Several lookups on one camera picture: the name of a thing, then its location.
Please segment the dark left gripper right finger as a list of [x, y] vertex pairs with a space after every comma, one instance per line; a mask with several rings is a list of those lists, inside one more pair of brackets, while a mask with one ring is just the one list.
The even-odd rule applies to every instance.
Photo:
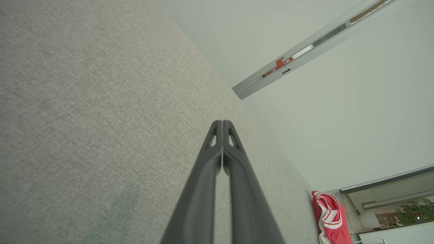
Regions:
[[222, 164], [230, 179], [232, 243], [284, 244], [242, 142], [229, 120], [223, 121]]

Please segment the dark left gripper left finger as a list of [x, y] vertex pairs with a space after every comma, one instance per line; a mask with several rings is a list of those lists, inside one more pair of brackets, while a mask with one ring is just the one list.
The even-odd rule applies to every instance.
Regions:
[[166, 227], [162, 244], [212, 244], [216, 176], [221, 168], [223, 122], [214, 121]]

